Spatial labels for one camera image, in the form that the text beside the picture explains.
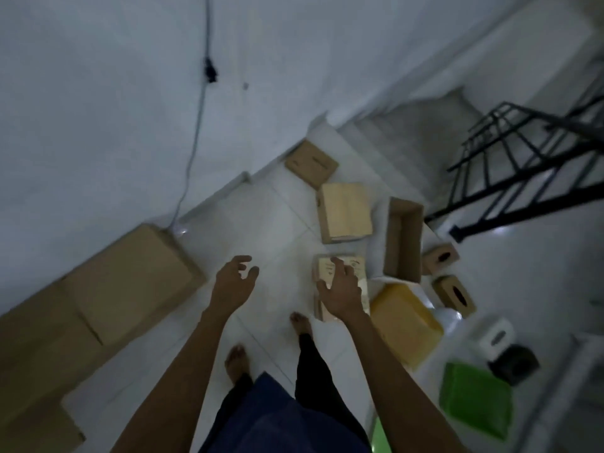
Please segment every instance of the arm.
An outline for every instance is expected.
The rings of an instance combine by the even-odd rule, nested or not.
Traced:
[[[394,452],[466,450],[440,411],[417,386],[362,310],[361,289],[352,267],[337,258],[332,288],[317,287],[329,312],[342,320],[355,343],[377,413]]]
[[[249,256],[235,256],[216,275],[210,305],[155,388],[120,435],[112,453],[166,451],[188,453],[222,331],[231,314],[252,293],[259,268],[242,280]]]

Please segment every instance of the black pants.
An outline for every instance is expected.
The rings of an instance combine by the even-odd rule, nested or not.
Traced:
[[[367,446],[369,440],[365,429],[344,404],[342,397],[333,384],[332,373],[321,358],[312,337],[308,334],[299,336],[300,358],[298,361],[298,378],[296,380],[295,396],[298,403],[305,408],[325,413],[356,434]],[[214,425],[208,433],[199,453],[205,453],[210,448],[227,420],[237,410],[243,398],[254,386],[252,378],[245,374],[229,391],[218,413]]]

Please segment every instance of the green object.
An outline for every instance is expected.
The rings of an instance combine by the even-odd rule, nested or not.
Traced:
[[[512,388],[490,373],[449,362],[440,388],[440,407],[449,416],[499,440],[512,424]]]
[[[386,433],[383,431],[382,422],[379,420],[379,418],[376,419],[376,424],[373,426],[372,452],[392,453],[388,439],[386,439]]]

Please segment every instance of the bare foot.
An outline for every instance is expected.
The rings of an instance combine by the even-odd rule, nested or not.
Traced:
[[[289,316],[289,320],[291,321],[296,334],[309,334],[312,337],[312,327],[310,326],[310,321],[302,313],[293,312]]]
[[[225,361],[226,373],[234,385],[243,374],[249,375],[249,359],[242,344],[235,345],[229,351]]]

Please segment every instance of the hanging cable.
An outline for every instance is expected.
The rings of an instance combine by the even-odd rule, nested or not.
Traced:
[[[199,144],[199,133],[201,130],[201,122],[204,117],[204,106],[205,106],[205,90],[208,84],[215,83],[217,81],[218,73],[214,68],[212,59],[210,58],[210,45],[211,45],[211,33],[212,33],[212,10],[211,0],[205,0],[205,47],[204,47],[204,79],[201,82],[201,90],[199,92],[199,103],[197,108],[197,119],[195,121],[195,134],[193,135],[193,146],[191,148],[191,155],[187,160],[187,167],[185,168],[185,187],[182,191],[182,195],[176,205],[174,216],[170,221],[168,229],[174,233],[175,226],[181,213],[181,206],[187,197],[189,183],[191,181],[191,168],[193,167],[193,161],[197,155],[197,149]]]

